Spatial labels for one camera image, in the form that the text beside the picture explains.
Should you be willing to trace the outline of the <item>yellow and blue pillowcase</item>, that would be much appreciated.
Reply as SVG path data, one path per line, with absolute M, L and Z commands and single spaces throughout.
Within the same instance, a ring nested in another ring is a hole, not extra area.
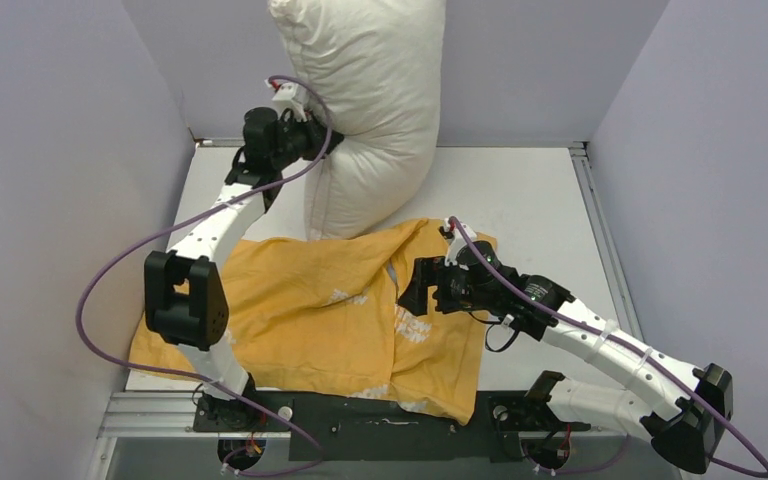
M 391 400 L 467 423 L 483 325 L 397 303 L 414 261 L 446 252 L 440 226 L 421 218 L 349 240 L 239 242 L 221 271 L 236 362 L 261 387 Z

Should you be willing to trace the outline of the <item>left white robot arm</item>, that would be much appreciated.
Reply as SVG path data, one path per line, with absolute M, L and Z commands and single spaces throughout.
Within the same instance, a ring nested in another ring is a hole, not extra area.
M 237 149 L 211 208 L 211 215 L 164 252 L 144 263 L 145 323 L 176 347 L 195 374 L 203 394 L 197 412 L 232 430 L 265 419 L 258 410 L 256 384 L 232 351 L 230 307 L 220 276 L 244 233 L 273 205 L 284 170 L 298 160 L 330 154 L 343 136 L 312 114 L 281 113 L 258 107 L 244 116 L 243 144 Z

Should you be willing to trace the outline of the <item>white pillow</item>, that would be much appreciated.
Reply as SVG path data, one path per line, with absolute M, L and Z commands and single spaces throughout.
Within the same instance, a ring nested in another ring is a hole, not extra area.
M 339 145 L 306 174 L 310 240 L 356 237 L 405 205 L 433 163 L 444 1 L 270 1 L 296 77 Z

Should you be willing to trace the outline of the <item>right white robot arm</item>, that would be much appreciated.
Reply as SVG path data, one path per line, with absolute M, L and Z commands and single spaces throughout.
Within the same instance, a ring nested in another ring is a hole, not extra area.
M 608 388 L 545 371 L 528 391 L 527 419 L 539 428 L 582 423 L 647 441 L 673 466 L 704 474 L 733 411 L 733 377 L 657 351 L 590 310 L 560 284 L 520 274 L 476 242 L 448 256 L 417 258 L 397 303 L 414 316 L 485 311 L 495 324 L 567 351 L 617 382 Z

